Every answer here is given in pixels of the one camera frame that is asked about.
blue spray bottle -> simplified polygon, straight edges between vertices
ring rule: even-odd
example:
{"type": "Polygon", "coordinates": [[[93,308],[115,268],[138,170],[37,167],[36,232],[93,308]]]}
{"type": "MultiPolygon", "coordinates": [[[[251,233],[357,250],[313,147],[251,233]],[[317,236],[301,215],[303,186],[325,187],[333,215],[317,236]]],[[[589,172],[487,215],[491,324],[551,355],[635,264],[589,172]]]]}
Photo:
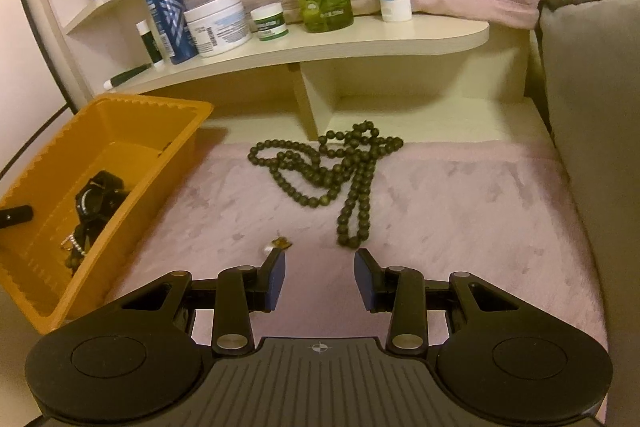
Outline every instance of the blue spray bottle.
{"type": "Polygon", "coordinates": [[[160,40],[173,64],[180,64],[198,54],[184,19],[183,0],[146,0],[156,23],[160,40]]]}

curved shelf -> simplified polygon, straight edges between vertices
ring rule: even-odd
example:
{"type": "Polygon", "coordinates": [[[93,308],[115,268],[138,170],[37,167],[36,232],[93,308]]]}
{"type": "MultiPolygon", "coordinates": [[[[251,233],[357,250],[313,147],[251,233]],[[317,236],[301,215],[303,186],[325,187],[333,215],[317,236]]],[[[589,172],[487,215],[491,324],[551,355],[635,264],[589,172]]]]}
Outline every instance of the curved shelf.
{"type": "Polygon", "coordinates": [[[141,93],[231,71],[328,58],[380,55],[444,55],[481,46],[489,39],[489,23],[435,15],[414,15],[411,21],[383,23],[379,17],[356,17],[353,25],[312,34],[301,24],[289,35],[246,44],[214,57],[194,57],[177,66],[147,70],[114,89],[141,93]]]}
{"type": "Polygon", "coordinates": [[[64,31],[67,35],[73,30],[78,28],[79,25],[85,23],[95,16],[111,9],[114,4],[121,0],[93,0],[82,11],[71,19],[64,27],[64,31]]]}

circular pad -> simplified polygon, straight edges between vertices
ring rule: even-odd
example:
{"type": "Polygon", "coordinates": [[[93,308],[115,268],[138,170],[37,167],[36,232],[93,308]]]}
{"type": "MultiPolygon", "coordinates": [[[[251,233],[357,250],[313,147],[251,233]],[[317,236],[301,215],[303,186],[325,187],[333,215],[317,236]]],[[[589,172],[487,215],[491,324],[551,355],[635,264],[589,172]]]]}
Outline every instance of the circular pad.
{"type": "Polygon", "coordinates": [[[597,341],[560,321],[523,328],[508,316],[487,312],[438,352],[437,374],[463,407],[498,423],[542,424],[599,406],[612,367],[597,341]]]}
{"type": "Polygon", "coordinates": [[[71,326],[43,337],[25,364],[33,396],[63,421],[141,419],[180,400],[200,376],[200,350],[177,328],[99,334],[71,326]]]}
{"type": "Polygon", "coordinates": [[[139,368],[145,359],[144,344],[117,335],[84,341],[71,355],[76,369],[94,378],[123,377],[139,368]]]}
{"type": "Polygon", "coordinates": [[[502,341],[494,347],[494,362],[508,375],[524,380],[543,380],[560,373],[566,365],[561,347],[534,337],[502,341]]]}

orange plastic basket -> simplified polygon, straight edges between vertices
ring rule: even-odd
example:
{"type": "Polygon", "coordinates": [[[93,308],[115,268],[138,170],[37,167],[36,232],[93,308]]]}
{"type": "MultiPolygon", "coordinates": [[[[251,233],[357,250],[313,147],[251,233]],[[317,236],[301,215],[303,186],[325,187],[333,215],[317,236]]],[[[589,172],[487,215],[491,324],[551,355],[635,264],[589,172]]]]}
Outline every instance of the orange plastic basket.
{"type": "Polygon", "coordinates": [[[28,223],[0,230],[0,283],[40,332],[104,303],[136,243],[194,161],[207,102],[105,95],[84,107],[33,159],[0,208],[33,207],[28,223]],[[60,248],[78,224],[76,193],[106,170],[130,193],[76,274],[60,248]]]}

gray cushion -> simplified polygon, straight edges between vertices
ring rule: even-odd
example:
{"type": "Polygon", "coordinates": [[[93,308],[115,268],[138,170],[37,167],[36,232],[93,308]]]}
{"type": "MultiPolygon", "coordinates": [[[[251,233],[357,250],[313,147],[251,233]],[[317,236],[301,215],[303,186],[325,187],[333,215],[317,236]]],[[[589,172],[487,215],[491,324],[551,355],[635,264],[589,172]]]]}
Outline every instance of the gray cushion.
{"type": "Polygon", "coordinates": [[[550,124],[600,275],[607,425],[640,421],[640,0],[542,0],[550,124]]]}

